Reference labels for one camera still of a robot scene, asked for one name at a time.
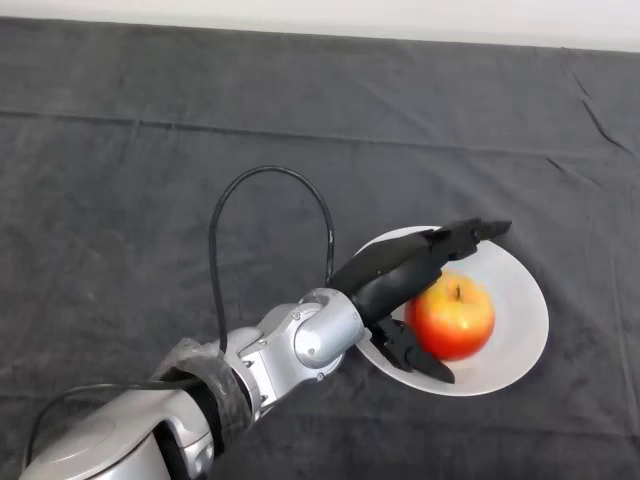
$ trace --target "white wall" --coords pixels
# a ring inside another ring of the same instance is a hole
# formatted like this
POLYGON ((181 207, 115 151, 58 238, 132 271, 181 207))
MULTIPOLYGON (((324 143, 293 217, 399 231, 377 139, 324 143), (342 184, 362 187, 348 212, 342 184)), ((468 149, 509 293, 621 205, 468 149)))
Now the white wall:
POLYGON ((0 15, 640 51, 640 0, 0 0, 0 15))

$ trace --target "black tape wrap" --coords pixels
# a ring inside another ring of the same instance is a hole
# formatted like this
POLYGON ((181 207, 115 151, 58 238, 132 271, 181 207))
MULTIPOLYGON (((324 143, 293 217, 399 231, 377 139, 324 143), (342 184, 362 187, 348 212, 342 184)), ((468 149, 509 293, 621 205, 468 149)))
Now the black tape wrap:
POLYGON ((251 425, 251 412, 233 370, 213 344, 200 345, 185 338, 165 357, 153 375, 160 379, 172 369, 195 375, 213 393, 220 415, 222 439, 225 445, 244 433, 251 425))

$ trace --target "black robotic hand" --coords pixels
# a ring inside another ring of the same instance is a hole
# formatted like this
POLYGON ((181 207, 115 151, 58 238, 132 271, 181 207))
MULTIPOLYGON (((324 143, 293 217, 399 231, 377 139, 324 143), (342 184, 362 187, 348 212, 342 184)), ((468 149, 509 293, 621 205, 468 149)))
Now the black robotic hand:
POLYGON ((374 243, 336 272, 329 287, 351 299, 371 331, 371 342, 394 366, 454 383, 453 372, 423 351, 413 332, 391 319, 391 312, 433 285, 448 261, 474 254, 480 241, 502 235, 510 226, 474 218, 374 243))

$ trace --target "black cable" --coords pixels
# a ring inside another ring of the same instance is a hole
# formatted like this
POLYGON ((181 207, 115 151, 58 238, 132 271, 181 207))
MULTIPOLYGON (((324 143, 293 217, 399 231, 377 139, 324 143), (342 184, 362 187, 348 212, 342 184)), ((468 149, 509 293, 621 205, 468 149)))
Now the black cable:
POLYGON ((211 272, 211 289, 213 290, 213 300, 216 308, 216 316, 218 317, 220 352, 223 354, 227 351, 227 318, 224 313, 222 291, 220 290, 220 280, 218 278, 219 274, 216 244, 218 221, 220 219, 220 214, 222 213, 222 208, 227 202, 229 195, 231 195, 233 191, 238 187, 238 185, 240 185, 244 180, 262 172, 284 173, 285 175, 289 175, 290 177, 299 180, 305 187, 307 187, 307 189, 318 201, 318 204, 322 209, 322 214, 324 215, 324 221, 327 224, 327 267, 325 274, 325 285, 329 283, 331 275, 333 275, 333 220, 331 219, 331 213, 329 212, 327 203, 324 201, 322 195, 320 195, 320 192, 318 192, 316 187, 314 187, 313 184, 309 182, 309 180, 304 178, 298 172, 290 170, 286 167, 266 165, 262 167, 252 168, 251 170, 247 170, 246 172, 244 172, 233 182, 231 182, 229 186, 224 190, 224 192, 222 192, 222 195, 220 195, 218 203, 216 203, 216 207, 213 210, 213 214, 211 215, 211 222, 209 223, 209 270, 211 272))
POLYGON ((60 393, 53 397, 49 402, 40 410, 36 416, 33 424, 31 425, 31 431, 29 439, 24 449, 22 457, 22 469, 24 470, 31 463, 33 458, 33 447, 40 428, 42 419, 51 408, 71 395, 77 395, 80 393, 97 392, 97 391, 121 391, 121 390, 177 390, 192 387, 200 380, 197 378, 190 378, 187 380, 177 380, 174 382, 143 382, 143 383, 96 383, 93 385, 79 385, 77 387, 70 388, 69 390, 60 393))
MULTIPOLYGON (((213 299, 216 306, 216 315, 218 317, 218 326, 220 330, 220 351, 225 353, 227 350, 227 320, 224 313, 224 305, 222 303, 222 292, 220 290, 220 281, 218 279, 218 259, 217 259, 217 245, 216 245, 216 232, 218 228, 218 221, 220 219, 220 214, 222 213, 222 208, 224 207, 229 195, 233 193, 233 191, 237 188, 237 186, 253 175, 256 175, 261 172, 279 172, 284 173, 285 175, 289 175, 297 180, 299 180, 307 189, 313 194, 315 199, 318 201, 320 208, 322 209, 322 213, 324 215, 325 223, 327 224, 327 266, 325 273, 325 285, 329 283, 331 279, 331 275, 333 274, 333 220, 331 218, 331 213, 329 212, 329 207, 327 207, 327 203, 320 195, 320 192, 302 175, 299 173, 290 170, 285 167, 278 166, 263 166, 256 167, 251 170, 247 170, 238 178, 236 178, 233 182, 229 184, 229 186, 222 192, 222 195, 218 199, 216 203, 216 207, 211 215, 211 222, 209 224, 209 268, 211 273, 211 288, 213 290, 213 299)), ((199 380, 197 378, 192 378, 188 380, 177 380, 171 382, 143 382, 143 383, 97 383, 93 385, 80 385, 77 387, 70 388, 69 390, 53 397, 49 402, 40 410, 38 415, 36 416, 33 425, 31 426, 31 430, 29 433, 29 439, 27 440, 27 444, 24 449, 24 455, 22 458, 22 468, 23 470, 27 468, 27 466, 31 463, 31 459, 33 457, 33 447, 35 444, 36 436, 38 434, 38 429, 40 428, 40 424, 42 423, 42 419, 46 415, 46 413, 58 402, 61 400, 71 396, 77 395, 80 393, 87 392, 96 392, 96 391, 121 391, 121 390, 178 390, 189 388, 199 380)))

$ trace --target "white bowl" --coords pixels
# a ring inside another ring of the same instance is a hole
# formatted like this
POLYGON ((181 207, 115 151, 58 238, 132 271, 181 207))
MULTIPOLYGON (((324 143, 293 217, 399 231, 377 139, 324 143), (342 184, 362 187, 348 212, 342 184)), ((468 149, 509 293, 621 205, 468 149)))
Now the white bowl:
MULTIPOLYGON (((407 227, 387 232, 367 243, 402 237, 439 227, 407 227)), ((456 397, 494 392, 522 378, 542 355, 549 333, 549 313, 540 287, 524 266, 506 250, 492 242, 480 242, 478 252, 443 270, 461 273, 482 285, 495 309, 493 334, 484 347, 463 360, 444 362, 456 377, 448 384, 417 371, 405 372, 391 365, 369 341, 371 333, 358 344, 369 361, 394 379, 425 392, 456 397)), ((404 306, 392 314, 404 320, 404 306)))

